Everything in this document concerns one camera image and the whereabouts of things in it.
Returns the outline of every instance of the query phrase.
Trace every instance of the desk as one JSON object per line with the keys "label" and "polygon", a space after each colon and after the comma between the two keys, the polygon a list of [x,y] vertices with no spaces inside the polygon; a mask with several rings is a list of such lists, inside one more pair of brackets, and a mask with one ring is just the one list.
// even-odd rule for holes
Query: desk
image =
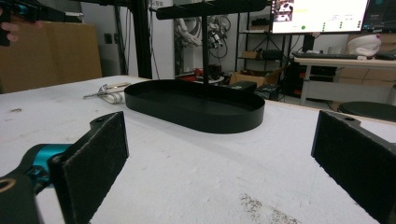
{"label": "desk", "polygon": [[311,76],[311,68],[314,65],[396,70],[396,61],[308,58],[294,58],[294,61],[301,65],[307,65],[303,92],[301,95],[301,105],[305,104],[306,98],[338,102],[370,101],[396,105],[395,88],[309,80],[309,77]]}
{"label": "desk", "polygon": [[[82,99],[104,84],[138,81],[104,77],[0,95],[0,175],[30,147],[73,144],[91,120],[123,111],[130,158],[92,224],[376,223],[310,156],[316,109],[267,101],[258,128],[213,134],[125,104]],[[395,123],[361,119],[361,125],[396,142]],[[63,223],[54,189],[37,202],[46,223]]]}

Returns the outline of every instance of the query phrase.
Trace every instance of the black oval tray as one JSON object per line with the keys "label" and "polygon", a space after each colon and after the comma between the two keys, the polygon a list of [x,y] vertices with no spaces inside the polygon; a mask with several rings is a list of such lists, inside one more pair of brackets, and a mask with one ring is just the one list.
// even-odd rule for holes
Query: black oval tray
{"label": "black oval tray", "polygon": [[150,80],[125,89],[128,108],[205,133],[241,133],[262,123],[265,101],[226,87]]}

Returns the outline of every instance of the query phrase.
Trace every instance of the monitor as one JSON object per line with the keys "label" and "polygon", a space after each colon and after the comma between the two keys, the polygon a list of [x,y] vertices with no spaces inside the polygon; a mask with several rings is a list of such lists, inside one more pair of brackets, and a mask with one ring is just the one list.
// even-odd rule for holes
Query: monitor
{"label": "monitor", "polygon": [[368,2],[369,0],[272,0],[270,33],[360,32]]}
{"label": "monitor", "polygon": [[396,33],[396,1],[371,0],[364,17],[363,31]]}

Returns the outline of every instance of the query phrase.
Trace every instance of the cardboard box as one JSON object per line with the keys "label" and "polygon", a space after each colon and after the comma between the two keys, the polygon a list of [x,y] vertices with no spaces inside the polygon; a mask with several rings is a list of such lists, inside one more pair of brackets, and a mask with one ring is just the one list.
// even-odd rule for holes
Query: cardboard box
{"label": "cardboard box", "polygon": [[243,51],[242,58],[252,58],[256,59],[259,57],[259,52],[256,51]]}
{"label": "cardboard box", "polygon": [[237,81],[233,84],[230,84],[228,87],[239,91],[254,92],[257,89],[257,84],[253,81]]}
{"label": "cardboard box", "polygon": [[83,81],[102,76],[93,25],[21,24],[20,40],[0,47],[0,93]]}
{"label": "cardboard box", "polygon": [[233,85],[234,83],[239,82],[239,81],[256,82],[256,84],[257,84],[256,88],[262,86],[265,83],[264,77],[254,77],[254,76],[242,75],[239,72],[235,72],[231,75],[229,85]]}
{"label": "cardboard box", "polygon": [[230,78],[230,85],[238,81],[252,81],[257,83],[257,88],[262,85],[277,85],[277,80],[285,67],[278,68],[274,71],[254,71],[234,72]]}

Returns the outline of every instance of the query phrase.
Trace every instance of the black stool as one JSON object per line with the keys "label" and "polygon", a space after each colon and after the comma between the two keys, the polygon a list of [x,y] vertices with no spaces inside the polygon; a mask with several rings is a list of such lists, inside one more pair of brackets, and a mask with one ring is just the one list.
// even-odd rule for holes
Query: black stool
{"label": "black stool", "polygon": [[346,114],[396,122],[395,105],[358,101],[342,103],[338,110]]}

